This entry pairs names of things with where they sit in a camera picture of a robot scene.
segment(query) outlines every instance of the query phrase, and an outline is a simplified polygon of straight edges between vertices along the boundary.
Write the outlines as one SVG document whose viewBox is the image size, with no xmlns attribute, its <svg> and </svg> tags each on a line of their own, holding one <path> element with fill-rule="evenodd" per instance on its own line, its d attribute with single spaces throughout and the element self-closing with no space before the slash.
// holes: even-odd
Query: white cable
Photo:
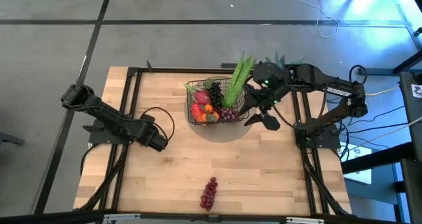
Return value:
<svg viewBox="0 0 422 224">
<path fill-rule="evenodd" d="M 371 139 L 371 140 L 368 140 L 368 141 L 366 141 L 366 142 L 362 143 L 361 145 L 356 146 L 356 147 L 354 147 L 354 148 L 359 148 L 359 147 L 361 147 L 361 146 L 363 146 L 363 145 L 365 145 L 365 144 L 367 144 L 367 143 L 369 143 L 369 142 L 372 142 L 373 140 L 376 140 L 376 139 L 378 139 L 378 138 L 382 138 L 383 136 L 390 135 L 390 134 L 395 133 L 395 132 L 397 132 L 397 131 L 399 131 L 399 130 L 401 130 L 401 129 L 403 129 L 403 128 L 407 128 L 407 127 L 409 127 L 409 126 L 411 126 L 411 125 L 413 125 L 413 124 L 415 124 L 415 123 L 419 122 L 420 120 L 422 120 L 422 117 L 420 117 L 420 118 L 418 118 L 418 119 L 414 120 L 413 122 L 408 123 L 407 125 L 404 125 L 404 126 L 402 126 L 402 127 L 400 127 L 400 128 L 397 128 L 396 130 L 393 130 L 393 131 L 391 131 L 391 132 L 387 132 L 386 134 L 383 134 L 383 135 L 377 136 L 376 138 L 373 138 L 373 139 Z"/>
<path fill-rule="evenodd" d="M 395 88 L 390 88 L 390 89 L 387 89 L 387 90 L 383 90 L 382 92 L 377 92 L 377 93 L 373 93 L 373 94 L 365 94 L 365 96 L 377 96 L 379 94 L 390 92 L 390 91 L 395 90 L 395 89 L 398 89 L 398 88 L 399 87 L 396 86 Z"/>
<path fill-rule="evenodd" d="M 324 16 L 320 16 L 320 17 L 318 17 L 317 18 L 317 20 L 316 20 L 316 24 L 315 24 L 315 30 L 317 30 L 317 32 L 318 32 L 318 34 L 319 34 L 319 36 L 322 36 L 323 38 L 330 38 L 330 37 L 332 37 L 332 36 L 335 36 L 335 35 L 337 35 L 337 32 L 338 32 L 338 26 L 339 26 L 339 24 L 338 24 L 338 21 L 336 20 L 336 19 L 334 19 L 332 16 L 329 16 L 326 12 L 324 12 L 324 10 L 322 10 L 321 8 L 319 8 L 319 7 L 317 7 L 317 6 L 315 6 L 315 5 L 312 5 L 312 4 L 310 4 L 310 3 L 308 3 L 308 2 L 306 2 L 306 1 L 302 1 L 302 0 L 296 0 L 296 1 L 298 1 L 298 2 L 301 2 L 301 3 L 304 3 L 304 4 L 306 4 L 306 5 L 308 5 L 308 6 L 310 6 L 310 7 L 312 7 L 312 8 L 315 8 L 315 9 L 318 9 Z M 331 19 L 331 20 L 333 20 L 335 23 L 336 23 L 336 32 L 334 32 L 334 34 L 330 34 L 329 36 L 326 36 L 326 35 L 324 35 L 319 29 L 318 29 L 318 22 L 319 22 L 319 20 L 321 19 L 321 18 L 327 18 L 327 19 Z"/>
</svg>

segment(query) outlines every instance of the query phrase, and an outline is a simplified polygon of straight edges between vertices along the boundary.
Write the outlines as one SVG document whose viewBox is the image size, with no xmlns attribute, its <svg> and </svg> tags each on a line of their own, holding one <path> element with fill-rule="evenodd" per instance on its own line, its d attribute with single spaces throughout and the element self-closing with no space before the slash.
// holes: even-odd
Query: wooden tabletop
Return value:
<svg viewBox="0 0 422 224">
<path fill-rule="evenodd" d="M 126 72 L 127 67 L 111 67 L 105 82 L 102 99 L 116 109 Z M 118 210 L 205 213 L 199 206 L 200 196 L 209 178 L 216 177 L 218 192 L 210 213 L 309 215 L 303 166 L 292 128 L 281 120 L 278 131 L 266 130 L 260 123 L 244 127 L 243 123 L 195 126 L 188 122 L 183 84 L 211 76 L 218 75 L 142 73 L 135 117 L 149 107 L 163 107 L 175 120 L 175 134 L 161 153 L 137 143 L 129 146 Z M 308 97 L 311 113 L 317 116 L 322 93 L 313 92 Z M 288 121 L 294 122 L 291 95 L 285 96 L 277 108 Z M 171 133 L 171 121 L 164 112 L 149 114 Z M 301 114 L 305 120 L 303 108 Z M 110 147 L 99 145 L 87 156 L 75 208 L 85 204 L 103 181 Z M 319 149 L 319 155 L 324 183 L 341 206 L 351 211 L 340 160 L 329 149 Z M 321 212 L 318 188 L 313 186 L 316 207 Z M 111 205 L 113 187 L 114 184 L 107 207 Z"/>
</svg>

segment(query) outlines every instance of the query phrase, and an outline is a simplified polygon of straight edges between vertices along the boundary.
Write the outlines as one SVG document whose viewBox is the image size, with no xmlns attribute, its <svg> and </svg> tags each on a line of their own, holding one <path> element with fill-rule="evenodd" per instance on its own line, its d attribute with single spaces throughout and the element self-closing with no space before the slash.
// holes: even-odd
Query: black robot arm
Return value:
<svg viewBox="0 0 422 224">
<path fill-rule="evenodd" d="M 252 107 L 259 108 L 261 114 L 253 115 L 245 126 L 262 122 L 267 129 L 278 130 L 280 124 L 275 117 L 268 114 L 268 110 L 271 110 L 289 92 L 319 90 L 343 97 L 335 109 L 316 121 L 297 125 L 296 128 L 305 130 L 307 135 L 320 132 L 345 117 L 362 117 L 367 113 L 365 90 L 362 84 L 327 76 L 309 64 L 286 65 L 284 69 L 281 69 L 274 63 L 261 63 L 254 69 L 253 80 L 261 85 L 261 88 L 256 89 L 245 84 L 245 104 L 239 114 L 245 113 Z"/>
<path fill-rule="evenodd" d="M 140 119 L 132 119 L 104 103 L 89 86 L 71 85 L 61 101 L 66 109 L 82 111 L 97 118 L 116 137 L 136 140 L 159 152 L 167 146 L 167 139 L 154 126 L 155 118 L 143 115 Z"/>
</svg>

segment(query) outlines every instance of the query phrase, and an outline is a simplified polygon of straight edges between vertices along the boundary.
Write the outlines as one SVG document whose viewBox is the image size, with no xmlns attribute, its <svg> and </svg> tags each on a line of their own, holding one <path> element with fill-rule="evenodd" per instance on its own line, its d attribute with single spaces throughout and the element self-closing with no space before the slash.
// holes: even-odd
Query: fruit basket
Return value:
<svg viewBox="0 0 422 224">
<path fill-rule="evenodd" d="M 197 121 L 193 114 L 192 114 L 192 104 L 194 103 L 194 98 L 191 93 L 187 90 L 187 113 L 188 113 L 188 120 L 190 123 L 194 125 L 207 125 L 207 124 L 216 124 L 216 123 L 233 123 L 233 122 L 240 122 L 243 119 L 246 119 L 249 117 L 249 112 L 246 112 L 242 115 L 239 115 L 239 111 L 242 108 L 244 102 L 245 102 L 245 89 L 242 88 L 240 94 L 237 96 L 236 102 L 233 104 L 233 106 L 230 109 L 226 108 L 220 108 L 222 107 L 221 103 L 218 103 L 219 97 L 218 94 L 221 94 L 221 100 L 223 100 L 223 97 L 226 94 L 226 89 L 229 86 L 230 78 L 211 78 L 212 81 L 212 87 L 211 89 L 206 89 L 206 83 L 207 80 L 195 80 L 190 81 L 187 83 L 187 85 L 206 90 L 210 97 L 212 98 L 213 105 L 214 102 L 217 102 L 216 108 L 214 110 L 219 114 L 219 119 L 217 121 Z"/>
</svg>

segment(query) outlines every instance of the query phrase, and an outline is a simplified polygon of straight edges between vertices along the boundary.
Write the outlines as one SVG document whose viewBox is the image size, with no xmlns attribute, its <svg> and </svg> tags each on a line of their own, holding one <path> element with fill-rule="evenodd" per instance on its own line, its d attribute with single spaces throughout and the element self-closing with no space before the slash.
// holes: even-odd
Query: black wire basket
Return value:
<svg viewBox="0 0 422 224">
<path fill-rule="evenodd" d="M 229 87 L 229 84 L 230 84 L 230 78 L 209 78 L 209 80 L 211 80 L 213 82 L 219 82 L 220 88 L 222 90 L 221 93 L 223 94 L 223 96 L 226 95 L 226 90 L 227 90 L 227 88 Z M 192 87 L 195 87 L 195 88 L 200 88 L 200 89 L 206 90 L 205 85 L 204 85 L 205 82 L 206 82 L 206 80 L 195 80 L 195 81 L 190 81 L 187 84 L 192 86 Z M 246 91 L 242 87 L 241 92 L 237 96 L 236 102 L 231 107 L 231 109 L 234 109 L 236 111 L 236 113 L 238 113 L 240 111 L 240 109 L 242 108 L 242 106 L 245 102 L 245 93 L 246 93 Z M 246 118 L 249 117 L 249 112 L 246 112 L 246 113 L 238 116 L 238 118 L 235 118 L 235 119 L 224 119 L 224 118 L 220 117 L 217 121 L 213 121 L 213 122 L 196 121 L 196 119 L 192 115 L 192 104 L 194 103 L 193 97 L 189 93 L 188 90 L 186 90 L 186 95 L 187 95 L 187 114 L 188 114 L 187 117 L 188 117 L 189 122 L 194 124 L 194 125 L 207 125 L 207 124 L 217 124 L 217 123 L 240 122 L 243 119 L 246 119 Z"/>
</svg>

